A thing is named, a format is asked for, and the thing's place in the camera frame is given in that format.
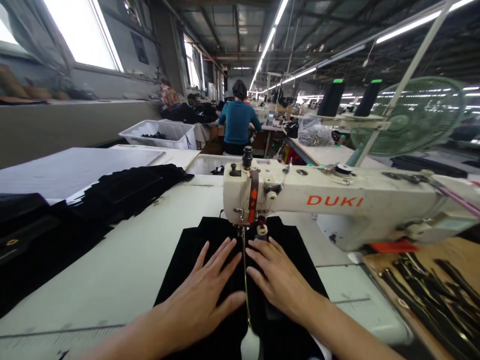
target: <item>ceiling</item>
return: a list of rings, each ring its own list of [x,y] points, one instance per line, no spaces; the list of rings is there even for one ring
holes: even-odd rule
[[[289,0],[262,71],[296,72],[395,25],[435,0]],[[176,0],[171,5],[217,62],[247,67],[252,76],[267,40],[280,0]],[[413,31],[366,48],[302,77],[323,88],[343,78],[349,87],[363,87],[372,79],[384,85],[400,81],[429,29]],[[369,62],[363,67],[369,56]],[[480,84],[480,1],[452,12],[419,64],[414,77],[442,75]],[[257,77],[258,83],[265,75]]]

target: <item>plastic bag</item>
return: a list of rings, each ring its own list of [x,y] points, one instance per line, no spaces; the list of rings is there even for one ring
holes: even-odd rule
[[[306,146],[333,146],[332,127],[322,125],[315,115],[306,114],[298,120],[298,141]]]

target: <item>worker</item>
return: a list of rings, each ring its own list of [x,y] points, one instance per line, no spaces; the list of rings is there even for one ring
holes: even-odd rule
[[[245,102],[247,87],[242,80],[233,84],[234,101],[227,102],[218,118],[218,123],[226,122],[225,137],[223,138],[223,152],[227,155],[243,155],[244,147],[250,145],[249,128],[253,124],[260,132],[262,125],[253,107]]]
[[[223,267],[236,245],[225,239],[206,264],[207,241],[190,275],[165,301],[123,327],[93,349],[89,360],[156,360],[181,351],[212,333],[246,300],[243,291],[230,294],[217,306],[220,293],[242,258],[237,253]],[[326,297],[315,292],[272,238],[250,240],[246,254],[263,270],[246,269],[266,299],[341,360],[400,360]]]

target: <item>sewing machine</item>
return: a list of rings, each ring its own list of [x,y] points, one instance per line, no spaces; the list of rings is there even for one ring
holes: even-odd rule
[[[245,148],[242,163],[224,174],[223,210],[232,224],[275,212],[318,214],[320,230],[343,251],[403,236],[440,242],[480,222],[469,206],[480,207],[480,187],[430,171],[260,164]]]

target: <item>poster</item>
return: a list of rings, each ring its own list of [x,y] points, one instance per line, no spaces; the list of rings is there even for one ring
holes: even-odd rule
[[[133,40],[133,46],[135,46],[136,55],[138,56],[138,61],[148,65],[149,58],[147,57],[147,52],[145,51],[144,40],[141,36],[134,32],[130,32],[130,34],[131,39]]]

